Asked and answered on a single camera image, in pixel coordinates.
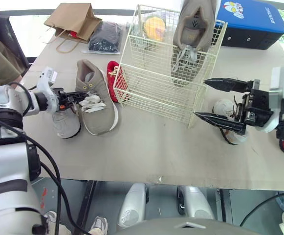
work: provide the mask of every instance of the white shoe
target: white shoe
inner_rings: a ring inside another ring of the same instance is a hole
[[[53,129],[60,138],[72,138],[81,130],[79,118],[71,109],[55,112],[52,120]]]
[[[107,235],[108,223],[106,218],[96,217],[89,231],[92,235]]]
[[[56,225],[56,217],[57,214],[54,211],[48,211],[44,214],[44,217],[47,219],[48,223],[48,233],[47,235],[54,235],[55,234],[55,225]],[[65,225],[59,225],[59,235],[71,235],[71,231],[67,229]]]
[[[218,100],[214,107],[213,107],[213,113],[226,116],[228,120],[234,120],[234,104],[232,101],[228,99],[220,99]],[[246,130],[245,135],[241,136],[236,134],[234,131],[229,131],[226,129],[221,129],[220,131],[222,133],[222,136],[224,139],[232,145],[237,145],[245,142],[248,137],[248,131]]]

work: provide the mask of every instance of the bag handle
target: bag handle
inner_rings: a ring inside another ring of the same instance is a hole
[[[51,28],[54,28],[54,24],[52,24],[52,26],[51,27],[49,27],[45,32],[47,32],[47,31],[49,31]],[[61,31],[61,33],[60,34],[58,34],[57,36],[55,36],[55,38],[53,39],[53,40],[50,40],[48,43],[46,43],[46,42],[43,42],[43,43],[45,43],[45,44],[50,44],[50,43],[52,43],[52,42],[54,42],[56,39],[58,39],[64,32],[66,32],[66,30],[64,29],[63,31]]]
[[[62,50],[59,50],[59,47],[68,39],[69,36],[67,36],[57,47],[56,47],[56,51],[58,51],[59,53],[69,53],[69,52],[72,52],[77,46],[78,44],[81,42],[81,39],[76,42],[76,44],[74,45],[74,47],[71,49],[71,50],[68,50],[68,51],[62,51]]]

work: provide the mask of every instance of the blue box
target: blue box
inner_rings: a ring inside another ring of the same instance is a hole
[[[265,50],[284,34],[279,11],[264,2],[222,0],[217,19],[228,22],[223,46]]]

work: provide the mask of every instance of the cartoon logo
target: cartoon logo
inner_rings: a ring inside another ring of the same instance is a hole
[[[223,7],[225,10],[232,12],[237,18],[244,19],[243,6],[238,2],[227,1]]]

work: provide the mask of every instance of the yellow object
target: yellow object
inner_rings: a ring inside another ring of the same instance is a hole
[[[165,22],[157,16],[149,17],[144,23],[144,31],[149,39],[163,42],[165,30]]]

